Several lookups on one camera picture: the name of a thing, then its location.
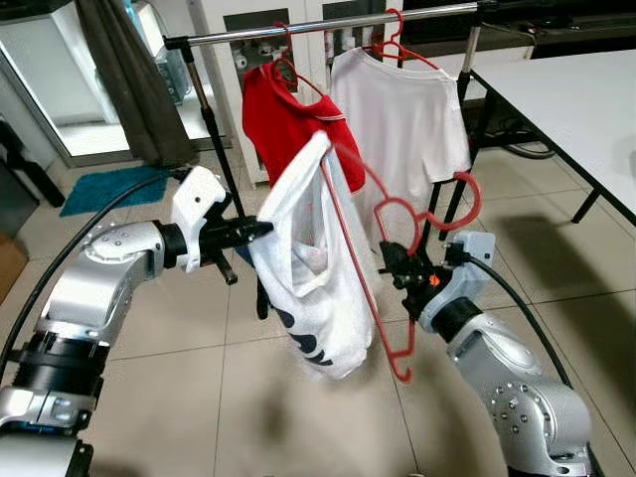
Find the red plastic hanger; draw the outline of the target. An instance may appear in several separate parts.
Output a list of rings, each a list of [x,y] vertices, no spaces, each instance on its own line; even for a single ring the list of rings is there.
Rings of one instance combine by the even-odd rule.
[[[424,64],[427,64],[428,67],[432,67],[434,70],[441,70],[441,67],[438,67],[436,63],[433,63],[431,59],[424,58],[422,55],[417,52],[406,49],[404,45],[400,44],[397,41],[397,38],[400,36],[400,32],[396,32],[394,35],[390,35],[387,40],[381,41],[378,44],[369,44],[362,47],[362,50],[370,52],[374,56],[374,58],[379,59],[395,59],[397,60],[397,67],[400,69],[403,68],[405,60],[419,60]],[[396,54],[390,54],[390,52],[386,52],[387,47],[394,47],[397,49]]]
[[[376,299],[376,290],[378,287],[374,285],[373,279],[368,276],[370,264],[367,260],[362,259],[362,251],[368,249],[369,246],[366,242],[358,242],[354,238],[354,234],[362,233],[364,228],[355,226],[350,220],[346,219],[345,213],[347,209],[344,204],[341,203],[341,192],[347,190],[347,181],[344,178],[344,167],[342,167],[341,163],[341,159],[344,158],[344,156],[353,160],[353,162],[363,169],[365,177],[372,181],[374,188],[382,195],[382,198],[372,207],[373,218],[376,219],[378,231],[382,233],[382,236],[388,234],[385,219],[382,218],[382,210],[385,208],[401,208],[409,214],[410,223],[412,224],[412,229],[410,229],[412,239],[407,247],[408,254],[413,254],[415,251],[423,249],[422,241],[427,233],[427,228],[436,228],[441,232],[453,232],[467,227],[468,224],[477,220],[483,208],[483,191],[480,187],[480,183],[477,182],[477,179],[474,178],[471,173],[464,171],[454,173],[451,181],[457,185],[454,188],[455,194],[462,196],[463,186],[471,188],[473,194],[472,208],[465,217],[460,218],[457,222],[445,222],[438,218],[428,206],[425,210],[418,211],[408,200],[390,194],[382,178],[379,177],[372,168],[369,168],[368,164],[365,164],[363,160],[360,159],[360,156],[356,155],[350,147],[336,144],[336,142],[332,142],[332,144],[324,147],[321,171],[324,178],[324,185],[326,185],[332,197],[333,208],[335,208],[338,223],[340,223],[346,250],[349,251],[350,256],[353,258],[353,267],[356,272],[356,277],[358,277],[359,285],[362,286],[367,308],[370,314],[372,314],[374,323],[376,323],[376,328],[379,333],[379,338],[381,338],[383,349],[385,349],[388,364],[390,364],[397,381],[408,385],[410,379],[412,379],[412,369],[410,367],[401,367],[398,362],[400,359],[408,358],[408,356],[412,355],[414,349],[416,349],[416,332],[413,331],[413,328],[409,328],[407,331],[407,345],[404,346],[404,349],[392,349],[390,341],[388,341],[385,321],[383,321],[381,312],[379,312]]]
[[[321,87],[310,81],[304,73],[294,64],[295,47],[292,42],[292,33],[289,27],[280,22],[274,26],[283,29],[283,41],[285,45],[278,50],[278,55],[272,61],[268,61],[262,68],[262,76],[268,83],[268,90],[272,91],[276,101],[283,104],[283,109],[289,114],[295,115],[295,121],[300,117],[305,117],[308,121],[319,121],[322,123],[333,123],[345,121],[346,115],[336,107],[330,95],[324,92]],[[317,99],[312,103],[305,104],[298,98],[301,84],[308,86],[310,90],[317,94]]]

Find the metal clothes rack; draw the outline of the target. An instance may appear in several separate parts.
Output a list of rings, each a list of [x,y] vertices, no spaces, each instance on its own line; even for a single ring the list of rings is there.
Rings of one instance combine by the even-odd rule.
[[[369,177],[354,171],[360,154],[373,171],[386,179],[392,194],[419,205],[436,185],[471,169],[473,147],[465,133],[462,99],[480,36],[480,19],[494,12],[497,0],[478,0],[422,10],[387,9],[374,15],[318,20],[303,24],[240,29],[195,37],[169,38],[165,44],[194,58],[194,47],[242,44],[281,38],[280,49],[266,63],[245,70],[245,95],[240,102],[242,140],[254,171],[277,181],[291,156],[315,131],[326,132],[337,145],[351,190],[369,188]],[[318,90],[314,103],[301,103],[289,90],[282,67],[291,67],[291,38],[312,32],[367,28],[407,20],[465,17],[469,33],[465,63],[458,77],[450,76],[431,59],[406,49],[397,38],[347,47],[328,58],[331,81]]]

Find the red shirt white trim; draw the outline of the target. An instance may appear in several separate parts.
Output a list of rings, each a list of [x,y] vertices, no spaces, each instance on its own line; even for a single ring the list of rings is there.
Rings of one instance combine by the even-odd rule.
[[[257,151],[269,185],[276,183],[313,133],[326,132],[340,158],[347,186],[359,192],[367,173],[359,165],[359,147],[347,117],[330,96],[300,103],[286,87],[275,64],[249,70],[242,77],[242,132]]]

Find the white shirt black print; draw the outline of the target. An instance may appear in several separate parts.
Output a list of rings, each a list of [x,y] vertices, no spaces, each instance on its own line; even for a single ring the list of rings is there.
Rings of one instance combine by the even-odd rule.
[[[376,327],[324,185],[321,163],[330,144],[327,133],[315,132],[287,165],[258,213],[272,223],[273,232],[249,254],[268,303],[310,376],[336,381],[365,363]],[[349,186],[341,195],[346,219],[363,227]],[[377,295],[383,283],[367,232],[354,238],[369,246],[362,259],[370,264]]]

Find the teal floor mat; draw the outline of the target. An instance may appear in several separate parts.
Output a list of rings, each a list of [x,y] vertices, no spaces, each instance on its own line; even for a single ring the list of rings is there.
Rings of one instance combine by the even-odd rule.
[[[128,188],[153,177],[160,177],[160,179],[156,179],[155,182],[126,197],[117,205],[118,208],[159,203],[164,197],[165,187],[168,183],[176,181],[177,176],[169,176],[167,169],[147,167],[147,165],[85,174],[76,181],[67,203],[60,210],[60,217],[96,213]]]

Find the grey curtain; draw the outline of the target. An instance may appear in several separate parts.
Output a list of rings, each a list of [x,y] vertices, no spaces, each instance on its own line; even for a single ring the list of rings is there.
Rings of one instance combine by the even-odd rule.
[[[130,146],[145,165],[179,168],[197,163],[176,105],[154,56],[121,0],[76,0],[92,62]]]

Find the white table black edge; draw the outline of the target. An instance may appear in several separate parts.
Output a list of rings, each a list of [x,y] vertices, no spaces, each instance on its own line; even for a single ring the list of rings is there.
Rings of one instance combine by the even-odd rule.
[[[473,77],[636,223],[636,51],[477,65]]]

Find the plain white t-shirt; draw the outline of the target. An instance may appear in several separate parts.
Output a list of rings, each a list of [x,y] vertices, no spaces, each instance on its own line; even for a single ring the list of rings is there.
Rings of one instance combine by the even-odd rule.
[[[374,172],[355,197],[364,231],[375,241],[412,244],[419,227],[400,201],[423,213],[436,183],[472,167],[457,80],[431,67],[388,67],[367,50],[336,56],[330,79],[331,98]],[[386,197],[396,202],[377,214]]]

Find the white glass door cabinet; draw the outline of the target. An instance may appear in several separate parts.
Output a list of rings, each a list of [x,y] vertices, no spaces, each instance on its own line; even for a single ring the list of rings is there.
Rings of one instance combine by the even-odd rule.
[[[267,64],[278,55],[283,41],[280,22],[289,27],[294,42],[294,64],[321,89],[330,85],[330,63],[349,49],[378,44],[390,35],[404,44],[401,29],[435,18],[463,18],[473,26],[474,17],[486,13],[481,3],[450,3],[408,9],[403,0],[191,0],[195,33],[165,41],[186,58],[196,52],[206,56],[208,79],[217,93],[220,112],[204,104],[204,122],[217,135],[214,149],[223,163],[237,160],[249,181],[264,183],[267,173],[254,146],[241,130],[241,78],[248,70]],[[304,103],[317,94],[302,85],[298,98]]]

